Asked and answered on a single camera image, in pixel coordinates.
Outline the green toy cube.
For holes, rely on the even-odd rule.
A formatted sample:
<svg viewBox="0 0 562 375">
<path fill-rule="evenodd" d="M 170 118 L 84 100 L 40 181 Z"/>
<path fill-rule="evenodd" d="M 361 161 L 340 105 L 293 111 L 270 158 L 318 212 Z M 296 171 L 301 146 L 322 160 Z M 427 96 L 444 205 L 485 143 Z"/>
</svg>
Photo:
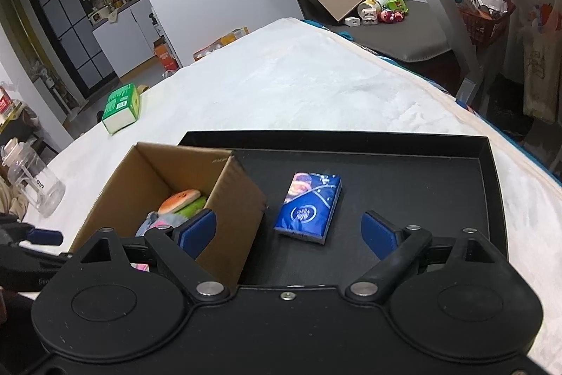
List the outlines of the green toy cube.
<svg viewBox="0 0 562 375">
<path fill-rule="evenodd" d="M 387 8 L 390 11 L 400 11 L 403 14 L 407 14 L 409 12 L 404 0 L 388 0 Z"/>
</svg>

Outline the cream tote bag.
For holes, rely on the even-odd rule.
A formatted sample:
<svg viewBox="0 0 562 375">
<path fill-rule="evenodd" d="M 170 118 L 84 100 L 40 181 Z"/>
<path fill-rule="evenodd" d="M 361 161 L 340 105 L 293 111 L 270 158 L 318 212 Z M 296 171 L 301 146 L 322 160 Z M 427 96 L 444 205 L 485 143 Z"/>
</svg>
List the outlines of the cream tote bag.
<svg viewBox="0 0 562 375">
<path fill-rule="evenodd" d="M 561 122 L 561 0 L 536 6 L 521 31 L 524 113 L 547 124 Z"/>
</svg>

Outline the grey bench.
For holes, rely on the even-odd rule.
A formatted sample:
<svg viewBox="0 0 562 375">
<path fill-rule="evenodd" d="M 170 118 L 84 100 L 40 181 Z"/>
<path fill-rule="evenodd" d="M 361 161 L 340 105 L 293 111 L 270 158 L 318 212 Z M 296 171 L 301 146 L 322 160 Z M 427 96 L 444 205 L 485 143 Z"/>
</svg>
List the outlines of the grey bench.
<svg viewBox="0 0 562 375">
<path fill-rule="evenodd" d="M 299 2 L 303 16 L 331 31 L 347 32 L 356 43 L 396 61 L 415 63 L 440 56 L 451 47 L 427 3 L 407 1 L 409 13 L 402 22 L 348 27 L 337 23 L 325 8 L 309 0 Z"/>
</svg>

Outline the blue tissue packet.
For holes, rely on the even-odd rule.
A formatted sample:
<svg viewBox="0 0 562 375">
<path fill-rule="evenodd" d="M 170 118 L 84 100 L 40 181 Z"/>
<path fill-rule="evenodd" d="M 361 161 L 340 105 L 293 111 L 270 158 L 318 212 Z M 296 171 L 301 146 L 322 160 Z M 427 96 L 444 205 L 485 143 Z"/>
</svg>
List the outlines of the blue tissue packet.
<svg viewBox="0 0 562 375">
<path fill-rule="evenodd" d="M 275 220 L 275 232 L 324 245 L 342 188 L 341 177 L 299 171 Z"/>
</svg>

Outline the white cabinet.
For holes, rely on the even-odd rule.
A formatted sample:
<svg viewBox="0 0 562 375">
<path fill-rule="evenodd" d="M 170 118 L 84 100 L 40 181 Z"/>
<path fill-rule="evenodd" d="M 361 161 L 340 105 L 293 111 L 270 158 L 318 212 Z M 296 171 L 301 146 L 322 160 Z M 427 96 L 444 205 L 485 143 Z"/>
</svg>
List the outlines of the white cabinet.
<svg viewBox="0 0 562 375">
<path fill-rule="evenodd" d="M 150 15 L 150 0 L 136 0 L 118 11 L 115 22 L 94 27 L 93 36 L 118 77 L 154 57 L 153 43 L 160 35 Z"/>
</svg>

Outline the clear glass jar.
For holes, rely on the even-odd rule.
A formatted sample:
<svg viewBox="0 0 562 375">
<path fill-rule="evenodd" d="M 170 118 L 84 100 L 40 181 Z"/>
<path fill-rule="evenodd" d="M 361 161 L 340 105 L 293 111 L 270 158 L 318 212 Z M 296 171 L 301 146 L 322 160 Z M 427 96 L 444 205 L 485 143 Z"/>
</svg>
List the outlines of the clear glass jar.
<svg viewBox="0 0 562 375">
<path fill-rule="evenodd" d="M 66 187 L 28 144 L 12 138 L 1 148 L 8 180 L 45 218 L 61 203 Z"/>
</svg>

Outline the white round container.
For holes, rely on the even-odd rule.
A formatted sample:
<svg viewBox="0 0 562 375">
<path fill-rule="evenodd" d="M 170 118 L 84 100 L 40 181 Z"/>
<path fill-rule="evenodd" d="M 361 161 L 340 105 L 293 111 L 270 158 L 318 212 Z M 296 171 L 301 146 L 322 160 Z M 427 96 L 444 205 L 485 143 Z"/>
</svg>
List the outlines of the white round container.
<svg viewBox="0 0 562 375">
<path fill-rule="evenodd" d="M 387 8 L 390 0 L 364 0 L 357 6 L 357 13 L 361 20 L 366 17 L 365 11 L 374 11 L 379 14 L 384 8 Z"/>
</svg>

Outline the orange bag on floor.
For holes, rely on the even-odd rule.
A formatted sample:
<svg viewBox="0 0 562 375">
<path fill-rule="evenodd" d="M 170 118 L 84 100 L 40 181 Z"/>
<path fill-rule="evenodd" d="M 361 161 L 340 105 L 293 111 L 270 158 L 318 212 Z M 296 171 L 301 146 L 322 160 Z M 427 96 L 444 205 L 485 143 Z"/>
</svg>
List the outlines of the orange bag on floor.
<svg viewBox="0 0 562 375">
<path fill-rule="evenodd" d="M 204 47 L 201 50 L 198 50 L 194 54 L 194 61 L 198 61 L 203 57 L 208 56 L 209 54 L 213 53 L 213 51 L 215 50 L 219 50 L 222 47 L 226 47 L 226 45 L 248 35 L 249 33 L 250 31 L 246 27 L 240 27 L 237 28 L 236 30 L 229 32 L 224 36 L 219 37 L 217 40 L 215 40 L 208 46 Z"/>
</svg>

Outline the pink toy on bench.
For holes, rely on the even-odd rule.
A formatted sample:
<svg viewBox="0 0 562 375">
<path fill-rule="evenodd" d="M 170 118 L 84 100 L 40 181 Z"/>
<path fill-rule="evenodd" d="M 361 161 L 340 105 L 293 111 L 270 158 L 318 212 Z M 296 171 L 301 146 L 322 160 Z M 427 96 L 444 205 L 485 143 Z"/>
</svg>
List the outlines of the pink toy on bench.
<svg viewBox="0 0 562 375">
<path fill-rule="evenodd" d="M 385 24 L 400 23 L 404 20 L 404 13 L 385 8 L 379 13 L 379 20 Z"/>
</svg>

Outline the plush hamburger toy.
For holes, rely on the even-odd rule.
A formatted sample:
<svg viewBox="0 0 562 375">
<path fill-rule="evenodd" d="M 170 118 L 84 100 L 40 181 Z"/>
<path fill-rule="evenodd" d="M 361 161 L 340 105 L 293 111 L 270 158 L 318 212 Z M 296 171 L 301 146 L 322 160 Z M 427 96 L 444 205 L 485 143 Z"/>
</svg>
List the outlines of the plush hamburger toy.
<svg viewBox="0 0 562 375">
<path fill-rule="evenodd" d="M 191 218 L 206 205 L 207 198 L 197 189 L 186 189 L 170 196 L 158 208 L 158 213 L 177 213 Z"/>
</svg>

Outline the black shallow tray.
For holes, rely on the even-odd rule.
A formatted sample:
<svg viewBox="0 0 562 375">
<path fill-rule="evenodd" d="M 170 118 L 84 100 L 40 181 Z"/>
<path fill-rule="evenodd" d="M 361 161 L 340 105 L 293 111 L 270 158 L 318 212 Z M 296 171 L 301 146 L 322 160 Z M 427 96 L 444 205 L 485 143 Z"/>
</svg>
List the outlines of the black shallow tray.
<svg viewBox="0 0 562 375">
<path fill-rule="evenodd" d="M 186 147 L 224 148 L 265 194 L 267 207 L 243 285 L 349 285 L 376 257 L 360 221 L 373 210 L 397 226 L 440 237 L 472 227 L 508 248 L 499 178 L 487 138 L 396 132 L 192 131 Z M 298 172 L 335 174 L 342 189 L 325 243 L 299 241 L 273 225 Z"/>
</svg>

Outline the brown cardboard box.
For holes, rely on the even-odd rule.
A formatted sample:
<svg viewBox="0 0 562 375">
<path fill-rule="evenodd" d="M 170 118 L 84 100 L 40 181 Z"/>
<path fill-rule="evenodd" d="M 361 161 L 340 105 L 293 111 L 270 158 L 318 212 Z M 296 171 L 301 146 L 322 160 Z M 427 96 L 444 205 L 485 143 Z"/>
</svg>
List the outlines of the brown cardboard box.
<svg viewBox="0 0 562 375">
<path fill-rule="evenodd" d="M 266 197 L 228 150 L 138 143 L 111 175 L 71 245 L 109 226 L 137 233 L 153 211 L 212 210 L 216 233 L 196 262 L 219 282 L 237 286 L 266 208 Z"/>
</svg>

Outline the green tissue pack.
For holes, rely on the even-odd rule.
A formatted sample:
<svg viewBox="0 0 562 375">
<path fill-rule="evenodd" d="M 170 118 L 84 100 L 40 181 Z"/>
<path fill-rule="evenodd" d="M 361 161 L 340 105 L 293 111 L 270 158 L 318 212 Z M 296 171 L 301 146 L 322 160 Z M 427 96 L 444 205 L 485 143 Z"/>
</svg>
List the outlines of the green tissue pack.
<svg viewBox="0 0 562 375">
<path fill-rule="evenodd" d="M 110 135 L 135 123 L 139 118 L 140 97 L 134 84 L 115 89 L 107 97 L 101 122 Z"/>
</svg>

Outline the orange box on floor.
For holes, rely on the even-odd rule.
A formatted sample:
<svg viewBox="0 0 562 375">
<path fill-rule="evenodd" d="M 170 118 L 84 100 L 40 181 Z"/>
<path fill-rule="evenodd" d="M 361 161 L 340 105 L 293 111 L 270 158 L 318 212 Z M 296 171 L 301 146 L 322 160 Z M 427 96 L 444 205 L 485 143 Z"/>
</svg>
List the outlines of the orange box on floor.
<svg viewBox="0 0 562 375">
<path fill-rule="evenodd" d="M 153 43 L 153 54 L 158 58 L 165 70 L 177 71 L 180 66 L 170 50 L 166 39 L 161 36 Z"/>
</svg>

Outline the grey pink plush toy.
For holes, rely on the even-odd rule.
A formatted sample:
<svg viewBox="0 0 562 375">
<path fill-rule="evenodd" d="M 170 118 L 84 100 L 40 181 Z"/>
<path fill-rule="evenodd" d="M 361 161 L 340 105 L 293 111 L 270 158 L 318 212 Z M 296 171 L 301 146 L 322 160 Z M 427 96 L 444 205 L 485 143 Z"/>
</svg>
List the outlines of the grey pink plush toy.
<svg viewBox="0 0 562 375">
<path fill-rule="evenodd" d="M 148 230 L 154 227 L 178 227 L 181 226 L 183 223 L 186 223 L 187 220 L 188 218 L 181 214 L 158 213 L 153 211 L 147 215 L 145 221 L 141 223 L 141 226 L 138 227 L 135 236 L 141 237 Z"/>
</svg>

